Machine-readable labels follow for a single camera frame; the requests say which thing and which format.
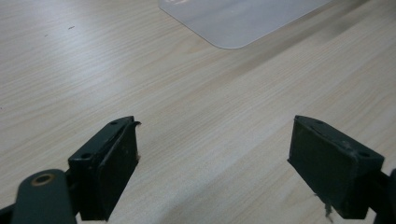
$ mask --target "wood grain surface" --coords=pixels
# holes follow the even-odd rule
[[[396,168],[395,1],[334,1],[236,50],[154,0],[1,3],[0,207],[134,115],[141,161],[109,223],[373,223],[325,217],[287,163],[297,114]]]

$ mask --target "screw hole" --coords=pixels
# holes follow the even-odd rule
[[[370,157],[370,154],[368,154],[367,152],[359,152],[359,155],[363,157]]]
[[[84,154],[81,155],[81,158],[82,159],[89,159],[91,157],[91,155],[92,155],[91,153],[84,153]]]
[[[35,187],[43,186],[52,181],[55,177],[53,174],[43,174],[32,180],[32,185]]]

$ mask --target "wooden table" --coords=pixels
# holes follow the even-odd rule
[[[287,163],[297,114],[396,168],[395,1],[335,1],[235,50],[154,0],[0,7],[0,207],[134,115],[141,161],[109,223],[331,223]]]

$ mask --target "light wood tabletop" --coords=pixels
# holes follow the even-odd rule
[[[287,158],[303,115],[396,168],[396,1],[334,1],[233,50],[155,0],[1,3],[0,207],[131,115],[141,160],[109,223],[373,223],[325,217]]]

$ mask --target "translucent plastic sheet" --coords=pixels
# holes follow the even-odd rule
[[[332,0],[160,0],[160,8],[208,42],[238,49]]]

